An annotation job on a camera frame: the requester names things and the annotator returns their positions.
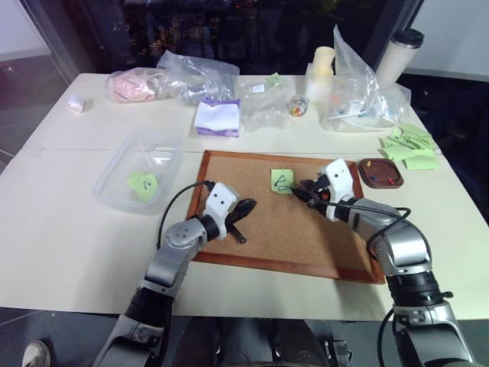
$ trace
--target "floor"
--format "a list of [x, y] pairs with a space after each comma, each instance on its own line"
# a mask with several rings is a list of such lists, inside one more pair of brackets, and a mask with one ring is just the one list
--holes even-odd
[[[167, 357], [163, 367], [170, 367], [179, 338], [190, 317], [173, 317]], [[233, 329], [228, 341], [226, 360], [250, 362], [270, 358], [270, 348], [257, 336], [260, 324], [269, 320], [222, 319], [223, 329]], [[114, 316], [87, 313], [53, 312], [0, 308], [0, 367], [21, 365], [25, 346], [42, 339], [53, 351], [53, 367], [88, 367], [115, 323]], [[353, 352], [353, 366], [376, 366], [375, 340], [378, 322], [339, 322], [307, 320], [318, 341], [344, 339]], [[489, 320], [461, 321], [462, 331], [477, 361], [489, 365]], [[401, 366], [394, 339], [384, 334], [386, 365]]]

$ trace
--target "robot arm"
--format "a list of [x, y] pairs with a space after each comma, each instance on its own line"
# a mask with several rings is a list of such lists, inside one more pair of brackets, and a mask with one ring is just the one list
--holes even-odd
[[405, 365], [473, 362], [450, 304], [432, 273], [432, 256], [424, 235], [397, 209], [355, 199], [345, 161], [324, 166], [316, 180], [301, 181], [293, 193], [330, 220], [347, 222], [367, 242], [382, 267], [393, 298], [395, 320], [403, 326], [396, 341]]
[[120, 315], [93, 367], [160, 366], [166, 352], [172, 304], [185, 278], [188, 264], [213, 239], [228, 231], [246, 241], [233, 223], [253, 210], [256, 201], [239, 201], [223, 183], [213, 185], [201, 218], [172, 225], [147, 267], [131, 304]]

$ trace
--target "wooden frame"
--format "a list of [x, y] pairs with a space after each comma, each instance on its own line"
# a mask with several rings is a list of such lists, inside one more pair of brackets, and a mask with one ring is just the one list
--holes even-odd
[[[314, 163], [318, 166], [329, 163], [331, 160], [318, 158], [298, 158], [289, 156], [267, 155], [267, 154], [249, 154], [235, 153], [226, 151], [205, 151], [202, 157], [197, 181], [205, 180], [209, 163], [213, 157], [230, 157], [246, 158], [266, 161], [287, 161], [296, 163]], [[356, 197], [363, 197], [360, 179], [358, 176], [357, 164], [354, 161], [347, 161], [348, 168], [353, 176], [354, 192]], [[196, 187], [193, 192], [192, 200], [189, 205], [188, 216], [193, 216], [199, 208], [200, 197], [202, 195], [202, 186]], [[384, 274], [379, 264], [370, 259], [371, 271], [360, 271], [352, 269], [340, 269], [330, 266], [306, 265], [303, 263], [294, 263], [291, 261], [270, 260], [265, 258], [253, 258], [240, 255], [219, 254], [214, 252], [201, 251], [195, 257], [195, 261], [209, 262], [221, 265], [234, 265], [246, 268], [259, 268], [271, 271], [284, 271], [294, 274], [306, 274], [324, 278], [334, 278], [350, 281], [360, 281], [375, 284], [384, 284]]]

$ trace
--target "cork board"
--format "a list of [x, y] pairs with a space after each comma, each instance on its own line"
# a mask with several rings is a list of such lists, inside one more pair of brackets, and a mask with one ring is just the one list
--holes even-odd
[[[294, 181], [317, 177], [330, 160], [264, 154], [205, 151], [197, 180], [220, 181], [241, 198], [257, 201], [254, 210], [236, 227], [248, 241], [241, 245], [228, 235], [212, 241], [195, 261], [243, 266], [367, 283], [384, 283], [377, 262], [365, 250], [365, 242], [346, 223], [330, 222], [309, 209], [294, 195], [270, 190], [270, 169], [290, 168]], [[347, 161], [354, 178], [356, 197], [363, 197], [355, 162]], [[197, 187], [189, 216], [202, 214], [207, 190]]]

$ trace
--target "white wall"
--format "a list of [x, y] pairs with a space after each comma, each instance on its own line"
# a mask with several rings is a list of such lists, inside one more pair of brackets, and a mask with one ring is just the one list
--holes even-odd
[[407, 73], [489, 81], [488, 0], [425, 0], [411, 27], [425, 41]]
[[0, 0], [0, 61], [48, 55], [48, 46], [18, 0]]

